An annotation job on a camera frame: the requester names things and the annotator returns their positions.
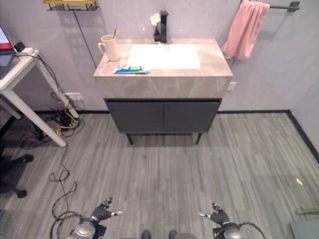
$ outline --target towel rack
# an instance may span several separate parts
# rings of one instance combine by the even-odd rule
[[[289,6],[276,6],[276,5],[270,5],[270,8],[276,8],[276,9],[287,9],[288,12],[295,12],[300,9],[299,7],[300,2],[299,1],[292,1]]]

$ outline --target small white flower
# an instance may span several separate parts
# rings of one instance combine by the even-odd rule
[[[160,15],[158,13],[155,13],[153,16],[150,17],[150,20],[153,26],[157,26],[160,22]]]

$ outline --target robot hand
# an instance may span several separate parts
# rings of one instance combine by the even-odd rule
[[[216,203],[212,203],[213,209],[216,211],[213,214],[198,212],[201,217],[211,219],[219,224],[221,228],[213,229],[215,239],[243,239],[241,231],[235,223],[231,223],[227,213]]]
[[[110,212],[107,209],[112,203],[112,198],[108,198],[102,202],[92,213],[90,218],[82,219],[80,224],[68,237],[68,239],[101,239],[103,238],[106,227],[100,225],[99,222],[106,220],[112,216],[119,216],[123,211]]]

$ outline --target cabinet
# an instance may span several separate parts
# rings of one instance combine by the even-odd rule
[[[201,133],[209,130],[221,99],[104,99],[113,120],[130,143],[131,133]]]

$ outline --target laptop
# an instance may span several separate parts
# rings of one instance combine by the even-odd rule
[[[0,27],[0,80],[4,78],[15,57],[15,50]]]

